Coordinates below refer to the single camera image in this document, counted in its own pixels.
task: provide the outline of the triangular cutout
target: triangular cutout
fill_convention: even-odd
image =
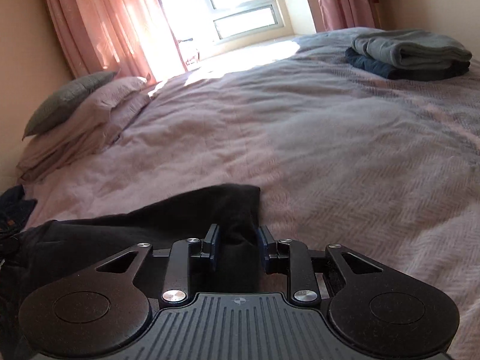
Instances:
[[[375,274],[382,271],[375,265],[372,265],[351,253],[343,253],[342,257],[349,265],[352,272],[356,275]]]
[[[109,261],[97,268],[99,272],[110,272],[112,274],[124,274],[130,264],[135,260],[138,252],[130,251],[128,253],[123,254],[122,256]]]

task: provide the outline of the gray ribbed plate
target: gray ribbed plate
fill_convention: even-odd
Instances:
[[[37,355],[35,360],[46,360]],[[163,310],[135,343],[104,360],[371,360],[344,345],[315,310],[281,294],[198,294]],[[446,360],[437,355],[431,360]]]

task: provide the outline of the folded gray garment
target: folded gray garment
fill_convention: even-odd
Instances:
[[[468,62],[472,53],[445,35],[424,30],[363,33],[352,42],[359,54],[400,69],[447,69],[453,61]]]

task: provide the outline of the stack of pillows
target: stack of pillows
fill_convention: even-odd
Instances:
[[[368,30],[345,56],[352,66],[389,80],[438,81],[469,71],[472,53],[455,39],[424,30]]]
[[[102,71],[78,78],[49,96],[28,121],[23,137],[33,136],[17,165],[19,181],[43,179],[55,169],[98,153],[151,101],[142,77],[114,80]]]

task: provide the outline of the metal screw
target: metal screw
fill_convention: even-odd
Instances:
[[[183,291],[178,289],[171,289],[169,291],[165,291],[162,295],[163,300],[170,303],[178,303],[184,300],[187,297],[187,294]]]
[[[313,302],[318,298],[316,292],[310,291],[309,289],[301,289],[300,291],[295,292],[293,297],[299,302]]]

